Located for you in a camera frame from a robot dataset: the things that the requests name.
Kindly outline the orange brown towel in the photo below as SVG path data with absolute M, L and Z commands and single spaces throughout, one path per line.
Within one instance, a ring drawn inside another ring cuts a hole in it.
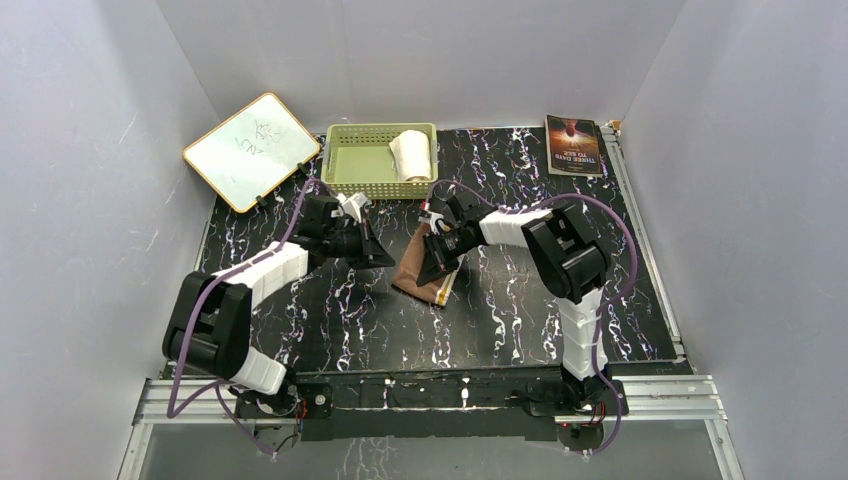
M 403 258 L 397 266 L 392 279 L 392 286 L 402 293 L 408 294 L 422 302 L 437 307 L 444 307 L 449 300 L 459 269 L 454 270 L 439 280 L 429 282 L 423 286 L 417 285 L 425 256 L 423 237 L 429 232 L 430 227 L 427 224 L 420 224 L 416 229 Z

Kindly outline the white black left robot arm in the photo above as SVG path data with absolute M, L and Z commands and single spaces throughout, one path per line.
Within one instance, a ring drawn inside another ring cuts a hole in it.
M 253 311 L 328 259 L 354 270 L 394 266 L 367 220 L 369 203 L 361 192 L 307 198 L 290 240 L 229 269 L 189 274 L 163 338 L 164 356 L 259 393 L 275 416 L 293 412 L 299 391 L 285 380 L 286 366 L 250 344 Z

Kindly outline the white terry towel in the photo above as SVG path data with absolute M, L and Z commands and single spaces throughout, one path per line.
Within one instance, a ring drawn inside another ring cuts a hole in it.
M 429 137 L 420 131 L 405 130 L 389 143 L 400 182 L 432 179 Z

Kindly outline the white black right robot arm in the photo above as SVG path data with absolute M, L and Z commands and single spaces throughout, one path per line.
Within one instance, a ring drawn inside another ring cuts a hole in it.
M 479 202 L 471 194 L 447 201 L 446 215 L 426 204 L 419 221 L 424 257 L 417 283 L 439 280 L 459 268 L 461 257 L 482 246 L 529 251 L 545 288 L 556 298 L 564 347 L 562 367 L 574 379 L 563 387 L 565 405 L 590 413 L 603 399 L 593 378 L 607 363 L 600 345 L 602 290 L 611 261 L 581 208 L 574 203 L 552 209 L 512 213 Z

